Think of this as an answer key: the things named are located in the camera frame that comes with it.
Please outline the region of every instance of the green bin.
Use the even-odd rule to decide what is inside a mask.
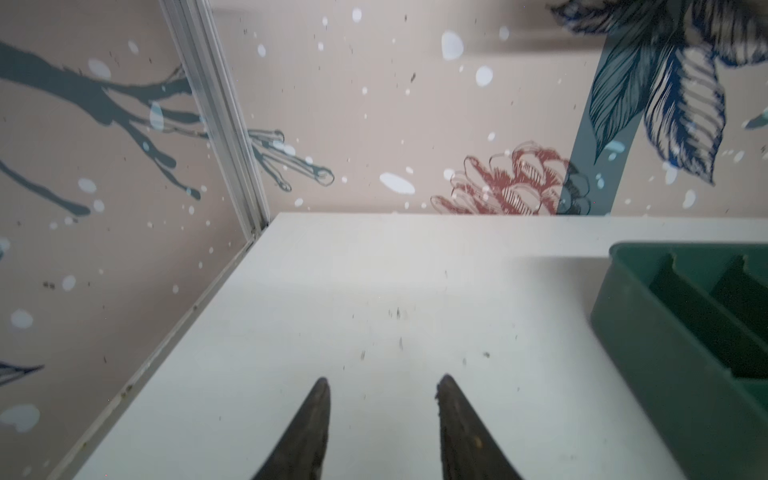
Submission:
[[[768,246],[613,245],[591,323],[690,480],[768,479]]]

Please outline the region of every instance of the light blue spot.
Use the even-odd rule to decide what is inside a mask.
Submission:
[[[605,150],[614,151],[617,154],[620,154],[626,149],[624,144],[622,144],[620,141],[612,140],[608,142],[608,145],[605,146]]]
[[[163,109],[156,102],[152,102],[152,106],[149,109],[149,125],[155,130],[163,130],[165,127],[165,120],[163,119]]]

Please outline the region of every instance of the printed flower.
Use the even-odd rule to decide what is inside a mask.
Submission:
[[[451,185],[451,198],[432,197],[441,214],[578,215],[590,209],[587,178],[557,151],[534,142],[492,156],[487,167],[467,157]]]
[[[553,7],[568,30],[610,35],[589,117],[599,155],[639,114],[662,161],[714,185],[726,123],[717,63],[768,60],[768,3],[757,0],[570,0]],[[745,128],[768,124],[762,114]]]

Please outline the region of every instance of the beige wall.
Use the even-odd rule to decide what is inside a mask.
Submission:
[[[548,191],[565,184],[569,213],[585,213],[603,188],[618,188],[602,200],[602,213],[613,206],[612,214],[619,215],[768,215],[761,188],[768,180],[761,152],[765,130],[742,127],[768,105],[766,65],[727,68],[716,60],[728,123],[714,186],[684,171],[667,184],[664,162],[642,122],[636,133],[629,131],[635,140],[615,164],[607,153],[594,163],[592,147],[589,159],[579,159],[579,173],[572,170],[576,159],[563,173],[589,109],[606,35],[575,35],[578,27],[562,28],[546,3],[557,2],[211,0],[248,126],[281,130],[298,161],[311,157],[333,172],[334,181],[325,185],[277,163],[290,191],[265,175],[273,214],[546,214],[553,204]],[[615,3],[571,2],[600,8]],[[642,25],[643,18],[650,17],[645,12],[633,22]],[[447,31],[463,43],[454,59],[444,56]],[[483,66],[493,77],[480,87],[476,74]],[[734,162],[740,151],[743,159]],[[465,168],[467,156],[480,166]],[[560,167],[546,165],[553,157]],[[622,162],[623,176],[614,168]],[[606,173],[611,168],[615,178]],[[494,180],[483,177],[494,172]],[[384,173],[405,180],[395,179],[408,193],[387,187],[380,180]],[[696,200],[684,208],[688,190]]]
[[[6,2],[0,42],[59,73],[73,71],[80,78],[70,78],[64,96],[76,94],[83,79],[159,88],[180,64],[155,0]],[[45,478],[245,239],[204,139],[129,124],[177,162],[159,166],[118,122],[100,124],[70,101],[9,81],[9,65],[31,67],[5,55],[0,362],[44,368],[12,381],[13,372],[0,369],[0,478]],[[104,66],[92,60],[111,77],[99,78]],[[130,95],[108,89],[108,98],[122,108],[116,115],[150,118],[149,107]],[[197,115],[188,94],[157,103],[165,129],[176,124],[169,109]],[[14,174],[89,213],[73,214]]]

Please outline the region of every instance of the floral wallpaper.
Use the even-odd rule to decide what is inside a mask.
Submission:
[[[211,6],[245,122],[300,153],[273,213],[765,217],[763,3]]]
[[[3,5],[0,98],[0,478],[47,478],[245,237],[154,0]]]

